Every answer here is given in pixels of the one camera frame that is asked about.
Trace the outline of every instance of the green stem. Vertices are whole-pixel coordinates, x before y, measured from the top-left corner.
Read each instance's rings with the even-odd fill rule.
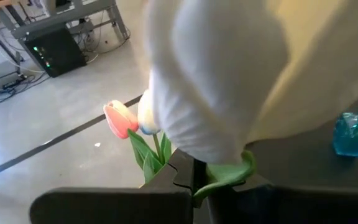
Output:
[[[159,157],[161,157],[160,143],[158,141],[158,137],[156,134],[153,134],[153,140],[154,140],[154,144],[155,144],[155,149],[157,150],[157,154]]]

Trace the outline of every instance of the black computer case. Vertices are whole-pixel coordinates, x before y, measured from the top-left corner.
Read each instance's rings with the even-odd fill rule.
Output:
[[[84,55],[65,24],[32,32],[24,43],[51,77],[86,65]]]

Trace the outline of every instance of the cable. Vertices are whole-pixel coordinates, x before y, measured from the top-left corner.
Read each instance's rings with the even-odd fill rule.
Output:
[[[30,16],[28,15],[28,13],[25,11],[25,9],[24,9],[22,3],[19,2],[19,5],[20,5],[20,8],[22,8],[22,11],[23,11],[23,13],[24,13],[24,15],[25,15],[25,19],[26,19],[26,20],[29,20],[29,22],[31,23],[31,17],[30,17]]]
[[[128,39],[124,40],[121,42],[121,44],[119,44],[117,47],[111,49],[111,50],[107,50],[105,52],[94,52],[94,53],[98,53],[98,54],[106,54],[106,53],[109,53],[109,52],[112,52],[112,51],[115,51],[117,50],[118,48],[120,48],[121,46],[123,46],[126,42],[128,41]]]
[[[93,62],[98,56],[99,56],[99,54],[96,54],[96,56],[95,56],[92,60],[90,60],[89,62],[87,62],[87,63]]]
[[[9,45],[10,47],[12,47],[12,48],[15,49],[15,50],[20,50],[20,51],[24,51],[24,52],[25,52],[24,49],[18,49],[17,47],[13,46],[9,41],[7,41],[4,32],[1,31],[1,30],[0,30],[0,35],[1,35],[1,37],[5,40],[5,43],[6,43],[7,45]]]
[[[28,82],[25,82],[25,83],[21,83],[20,85],[25,85],[25,87],[23,87],[21,90],[17,90],[17,86],[15,86],[14,88],[10,88],[10,89],[7,89],[6,91],[2,92],[2,94],[9,94],[9,96],[5,97],[5,98],[1,98],[0,99],[0,103],[12,98],[13,96],[19,94],[19,93],[23,93],[43,82],[45,82],[46,80],[48,80],[50,77],[38,82],[46,73],[43,73],[41,76],[38,77],[38,79],[35,80],[35,76],[34,75],[30,75],[30,77],[33,77],[33,79],[31,79],[31,81],[28,81]]]
[[[17,65],[16,63],[12,62],[10,59],[8,59],[4,54],[3,52],[1,51],[0,49],[0,54],[11,64],[13,64],[14,66],[16,67],[19,67],[21,69],[24,69],[24,70],[27,70],[27,71],[30,71],[30,72],[36,72],[36,73],[43,73],[44,71],[35,71],[35,70],[31,70],[31,69],[28,69],[28,68],[24,68],[24,67],[21,67],[20,65]]]
[[[103,16],[104,16],[104,11],[102,12],[102,18],[100,20],[100,23],[103,22]],[[96,44],[96,47],[92,50],[92,51],[95,51],[98,47],[99,47],[99,44],[100,44],[100,39],[102,37],[102,28],[103,26],[100,27],[100,30],[99,30],[99,40],[98,40],[98,44]]]
[[[80,31],[79,31],[79,33],[78,33],[78,42],[77,42],[77,45],[78,46],[80,46],[80,43],[81,43],[81,41],[83,40],[83,29],[84,29],[84,27],[85,27],[85,23],[82,23],[82,27],[81,27],[81,29],[80,29]]]

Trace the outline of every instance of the metal frame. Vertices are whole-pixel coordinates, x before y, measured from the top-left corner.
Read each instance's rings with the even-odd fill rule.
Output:
[[[46,19],[42,19],[36,22],[32,22],[30,24],[25,24],[20,15],[12,6],[6,6],[6,9],[12,15],[14,20],[19,25],[16,25],[11,21],[11,19],[4,12],[3,8],[0,8],[0,21],[9,29],[15,39],[20,43],[23,49],[30,55],[32,60],[38,67],[42,68],[37,60],[32,56],[30,50],[25,46],[24,41],[28,34],[31,32],[35,32],[37,30],[42,30],[46,27],[51,27],[61,23],[67,23],[71,21],[75,21],[80,18],[84,18],[88,15],[101,12],[106,10],[110,20],[102,22],[100,24],[93,25],[89,30],[95,29],[97,27],[101,27],[105,24],[111,23],[114,27],[114,31],[119,39],[128,39],[129,35],[126,30],[126,26],[122,21],[121,14],[117,7],[116,0],[97,0],[95,2],[91,2],[87,5],[83,5],[82,0],[73,0],[74,9],[70,9],[66,12],[62,12],[60,14],[56,14],[50,16]]]
[[[6,77],[8,75],[15,74],[15,73],[20,75],[21,74],[20,63],[23,61],[22,55],[18,51],[16,51],[15,54],[13,54],[11,52],[11,50],[9,50],[9,48],[6,47],[4,42],[1,40],[0,40],[0,47],[5,51],[5,53],[9,56],[9,58],[11,58],[12,61],[16,64],[15,71],[5,74],[3,76],[0,76],[0,79]]]

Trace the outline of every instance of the gray floor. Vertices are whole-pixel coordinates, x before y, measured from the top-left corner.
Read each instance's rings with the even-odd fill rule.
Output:
[[[0,104],[0,164],[95,118],[107,101],[129,101],[147,88],[144,4],[144,0],[118,0],[132,34],[121,48]],[[100,51],[117,44],[111,27],[104,26],[102,33]],[[0,56],[0,70],[9,67],[3,61]],[[29,62],[25,66],[37,69]],[[30,203],[56,187],[138,187],[143,181],[129,141],[113,136],[102,121],[1,172],[0,223],[29,223]]]

